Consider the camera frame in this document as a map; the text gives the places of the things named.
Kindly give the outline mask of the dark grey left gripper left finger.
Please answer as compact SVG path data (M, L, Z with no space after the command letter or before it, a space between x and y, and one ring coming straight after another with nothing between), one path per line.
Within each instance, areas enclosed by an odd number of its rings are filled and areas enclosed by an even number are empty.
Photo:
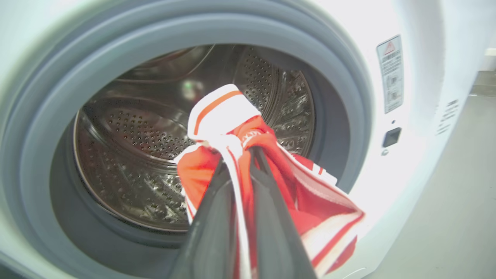
M236 209L227 166L220 161L169 279L232 279Z

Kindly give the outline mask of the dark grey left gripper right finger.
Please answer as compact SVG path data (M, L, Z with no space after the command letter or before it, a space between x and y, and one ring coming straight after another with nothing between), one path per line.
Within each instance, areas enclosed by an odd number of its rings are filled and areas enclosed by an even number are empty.
M262 148L251 148L258 279L317 279Z

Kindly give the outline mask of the red and white garment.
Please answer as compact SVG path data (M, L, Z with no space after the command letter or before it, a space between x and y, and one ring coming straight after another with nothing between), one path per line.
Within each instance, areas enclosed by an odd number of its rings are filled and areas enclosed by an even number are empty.
M251 148L262 148L317 279L352 256L365 212L325 169L285 150L260 111L235 85L202 97L189 114L187 133L195 144L175 162L190 227L220 161L231 178L236 209L232 279L258 279Z

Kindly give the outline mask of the white washing machine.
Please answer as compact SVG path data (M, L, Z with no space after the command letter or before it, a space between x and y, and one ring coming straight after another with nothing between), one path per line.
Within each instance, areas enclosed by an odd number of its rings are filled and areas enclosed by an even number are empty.
M372 105L367 117L371 129L363 137L368 141L365 158L351 191L346 193L365 211L365 221L351 260L326 279L362 279L380 265L439 161L482 63L482 53L496 31L496 0L352 1L358 2L358 14L367 20L365 37L358 41L358 48L364 53L360 53L358 59L365 63L365 82L371 91ZM404 101L402 106L386 114L377 46L397 35L402 41ZM317 163L310 155L319 127L317 91L311 88L307 73L307 69L313 67L298 56L254 43L193 43L163 50L128 69L160 55L200 45L253 46L262 58L277 67L303 73L315 105L315 130L306 157ZM383 148L385 134L397 127L402 128L398 142ZM95 200L81 178L73 139L69 148L86 193L110 214ZM177 246L178 254L186 240L188 230L184 233L150 230L110 215L124 224L153 233L183 234Z

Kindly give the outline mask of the perforated steel washer drum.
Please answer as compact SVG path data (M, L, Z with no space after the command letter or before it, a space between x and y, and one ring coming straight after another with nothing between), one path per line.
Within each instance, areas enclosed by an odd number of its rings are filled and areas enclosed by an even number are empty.
M253 46L193 46L126 70L78 111L74 157L95 200L130 224L185 232L175 158L195 144L187 133L193 106L226 83L260 111L280 145L308 155L315 105L301 71L277 67Z

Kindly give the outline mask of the black door latch socket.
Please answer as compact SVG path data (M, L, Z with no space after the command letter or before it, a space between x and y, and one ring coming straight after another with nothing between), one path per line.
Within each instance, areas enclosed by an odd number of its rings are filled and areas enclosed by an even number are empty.
M399 140L401 131L402 131L401 127L397 127L395 129L388 131L384 136L382 147L388 148L389 146L396 144Z

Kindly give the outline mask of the grey rubber door gasket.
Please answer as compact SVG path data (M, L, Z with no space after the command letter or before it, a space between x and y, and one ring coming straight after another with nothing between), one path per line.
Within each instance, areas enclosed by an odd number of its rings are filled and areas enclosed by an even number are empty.
M316 90L310 155L351 191L372 96L352 0L1 0L0 258L30 277L166 279L183 234L106 213L70 154L79 107L118 74L193 43L254 43L300 57Z

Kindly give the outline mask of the warning label sticker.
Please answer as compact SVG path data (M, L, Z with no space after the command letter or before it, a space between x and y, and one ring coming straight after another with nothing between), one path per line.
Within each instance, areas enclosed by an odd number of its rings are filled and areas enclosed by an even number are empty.
M402 106L404 101L404 66L401 36L397 35L377 46L383 84L384 112Z

